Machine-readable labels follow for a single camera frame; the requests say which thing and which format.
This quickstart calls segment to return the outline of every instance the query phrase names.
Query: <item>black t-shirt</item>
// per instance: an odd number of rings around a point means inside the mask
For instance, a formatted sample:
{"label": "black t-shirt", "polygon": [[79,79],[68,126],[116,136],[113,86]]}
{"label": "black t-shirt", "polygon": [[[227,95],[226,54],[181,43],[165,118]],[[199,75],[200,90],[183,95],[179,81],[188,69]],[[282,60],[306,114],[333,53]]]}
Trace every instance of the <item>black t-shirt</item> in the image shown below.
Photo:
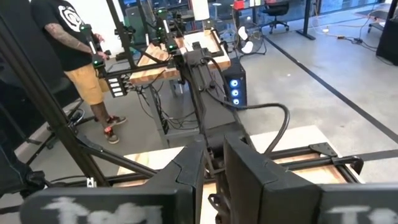
{"label": "black t-shirt", "polygon": [[44,27],[47,24],[60,24],[63,29],[84,44],[88,44],[85,36],[80,32],[80,25],[84,24],[75,8],[64,0],[32,0],[30,3],[32,15],[36,24],[57,53],[64,71],[72,71],[91,63],[91,55],[75,50],[54,39]]}

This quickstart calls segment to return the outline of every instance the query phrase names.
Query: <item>sneaker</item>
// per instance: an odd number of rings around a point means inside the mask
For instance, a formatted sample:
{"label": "sneaker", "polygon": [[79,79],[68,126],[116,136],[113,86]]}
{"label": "sneaker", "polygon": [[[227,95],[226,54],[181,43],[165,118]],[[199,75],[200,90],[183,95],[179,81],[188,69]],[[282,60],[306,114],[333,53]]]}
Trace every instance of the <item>sneaker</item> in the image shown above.
{"label": "sneaker", "polygon": [[108,124],[113,127],[119,124],[123,124],[127,121],[126,117],[118,117],[118,116],[109,116]]}
{"label": "sneaker", "polygon": [[116,144],[119,142],[119,137],[117,137],[117,135],[115,135],[113,133],[112,127],[105,128],[104,134],[105,134],[106,140],[108,140],[108,142],[110,144]]}

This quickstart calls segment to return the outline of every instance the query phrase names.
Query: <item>concrete floor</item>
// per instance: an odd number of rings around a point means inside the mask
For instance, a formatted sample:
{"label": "concrete floor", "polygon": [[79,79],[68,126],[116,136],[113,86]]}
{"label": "concrete floor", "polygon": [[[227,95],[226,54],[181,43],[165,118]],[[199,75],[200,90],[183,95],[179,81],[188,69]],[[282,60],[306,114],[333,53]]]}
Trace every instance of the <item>concrete floor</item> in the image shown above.
{"label": "concrete floor", "polygon": [[[348,19],[356,20],[344,24],[363,25],[366,21],[350,11],[321,17],[320,23],[327,24],[331,21]],[[298,29],[302,23],[292,22],[291,26]],[[358,27],[333,25],[329,28],[334,34],[359,36]],[[377,46],[381,32],[374,29],[367,34],[366,31],[367,27],[363,29],[361,37],[367,44]],[[398,118],[395,116],[398,109],[396,102],[398,95],[395,88],[398,68],[382,63],[375,57],[374,52],[348,41],[317,34],[314,29],[311,29],[310,33],[317,40],[307,40],[295,32],[274,34],[269,38],[362,109],[398,132]],[[269,102],[285,104],[291,112],[289,128],[316,125],[344,156],[398,147],[394,141],[345,105],[277,49],[270,44],[267,44],[267,48],[265,56],[253,55],[242,58],[242,64],[247,72],[250,105]],[[165,110],[175,116],[179,111],[175,105],[179,101],[187,102],[186,97],[173,99],[167,82],[160,94]],[[117,145],[109,145],[98,124],[86,123],[80,127],[80,131],[90,140],[120,155],[162,149],[154,122],[142,111],[135,94],[131,93],[116,99],[108,95],[106,104],[110,113],[129,118],[128,123],[116,129],[121,141]],[[282,115],[278,109],[240,112],[244,126],[250,134],[278,130]],[[188,138],[172,141],[171,145],[182,146],[189,140]],[[34,151],[35,147],[31,147],[19,157],[22,161],[26,161]],[[398,181],[398,175],[392,169],[396,167],[397,162],[398,159],[367,162],[361,177],[366,182]],[[114,175],[118,170],[117,166],[105,161],[98,160],[98,164],[106,175]],[[33,170],[44,170],[48,180],[68,175],[81,175],[81,171],[60,143],[50,151],[44,150],[31,166]],[[17,205],[21,202],[19,195],[5,195],[0,200],[0,207]],[[0,222],[19,223],[17,214],[3,215],[0,217]]]}

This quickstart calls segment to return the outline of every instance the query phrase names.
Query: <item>office chair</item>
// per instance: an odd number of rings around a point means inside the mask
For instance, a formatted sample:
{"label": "office chair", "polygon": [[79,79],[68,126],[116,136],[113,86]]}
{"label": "office chair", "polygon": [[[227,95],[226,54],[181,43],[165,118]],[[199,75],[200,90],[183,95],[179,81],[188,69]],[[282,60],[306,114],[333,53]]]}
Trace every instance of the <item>office chair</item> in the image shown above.
{"label": "office chair", "polygon": [[272,34],[272,31],[274,30],[274,28],[276,28],[277,24],[283,25],[286,28],[286,31],[289,31],[289,25],[287,25],[286,22],[277,20],[277,16],[284,16],[289,11],[288,1],[283,1],[283,2],[266,1],[264,3],[264,7],[265,9],[262,10],[263,13],[268,14],[268,16],[274,16],[274,21],[264,25],[264,26],[269,26],[271,28],[271,31],[269,31],[270,34]]}

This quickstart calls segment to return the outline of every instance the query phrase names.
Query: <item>blue led light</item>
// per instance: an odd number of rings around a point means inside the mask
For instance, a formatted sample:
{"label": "blue led light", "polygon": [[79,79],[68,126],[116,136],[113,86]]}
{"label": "blue led light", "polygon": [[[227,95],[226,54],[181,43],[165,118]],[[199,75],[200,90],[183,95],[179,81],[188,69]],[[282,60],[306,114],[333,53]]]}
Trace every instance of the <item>blue led light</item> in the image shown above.
{"label": "blue led light", "polygon": [[231,91],[231,95],[232,96],[238,96],[239,95],[239,91],[238,90],[232,90]]}
{"label": "blue led light", "polygon": [[238,82],[237,80],[231,80],[231,81],[229,82],[229,85],[230,85],[231,87],[237,87],[238,84],[239,84],[239,82]]}

